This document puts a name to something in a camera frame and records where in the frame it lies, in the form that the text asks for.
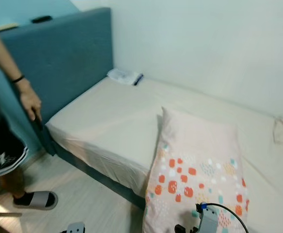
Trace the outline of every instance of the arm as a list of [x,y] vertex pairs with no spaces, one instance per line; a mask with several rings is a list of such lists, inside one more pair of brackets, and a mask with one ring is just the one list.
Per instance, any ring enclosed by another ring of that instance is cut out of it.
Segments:
[[[12,59],[10,53],[0,40],[0,69],[9,77],[10,80],[18,79],[22,74]],[[41,120],[41,101],[36,95],[28,80],[22,79],[17,82],[16,87],[20,92],[20,100],[31,120],[35,120],[35,114]]]

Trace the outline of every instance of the teal upholstered headboard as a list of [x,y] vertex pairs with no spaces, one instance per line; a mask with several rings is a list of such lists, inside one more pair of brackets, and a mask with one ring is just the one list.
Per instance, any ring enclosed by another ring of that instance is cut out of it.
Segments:
[[[44,123],[113,68],[109,8],[0,35],[41,98]],[[35,126],[34,129],[47,151],[54,154],[46,128],[42,132]]]

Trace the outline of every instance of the white bed sheet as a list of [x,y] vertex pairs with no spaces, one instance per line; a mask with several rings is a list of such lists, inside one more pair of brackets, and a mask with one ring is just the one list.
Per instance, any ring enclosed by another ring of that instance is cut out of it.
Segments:
[[58,112],[47,127],[54,140],[89,166],[145,195],[161,107],[236,124],[250,191],[251,232],[283,232],[283,145],[274,119],[167,83],[125,86],[108,78]]

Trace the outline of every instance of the pink pillowcase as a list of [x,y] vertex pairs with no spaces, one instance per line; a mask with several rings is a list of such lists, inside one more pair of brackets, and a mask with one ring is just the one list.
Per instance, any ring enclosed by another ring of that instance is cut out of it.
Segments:
[[[164,109],[163,127],[146,193],[144,233],[174,233],[200,224],[196,203],[233,210],[246,223],[248,191],[235,127]],[[217,208],[217,233],[245,232]]]

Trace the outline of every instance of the bed frame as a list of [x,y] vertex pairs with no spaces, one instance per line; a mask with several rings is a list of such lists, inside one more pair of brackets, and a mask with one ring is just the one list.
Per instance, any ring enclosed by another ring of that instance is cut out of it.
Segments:
[[[32,24],[2,32],[0,36],[42,100],[43,125],[113,68],[109,8]],[[46,127],[40,130],[34,123],[32,126],[49,154],[57,154],[144,209],[143,198],[63,149],[52,140]]]

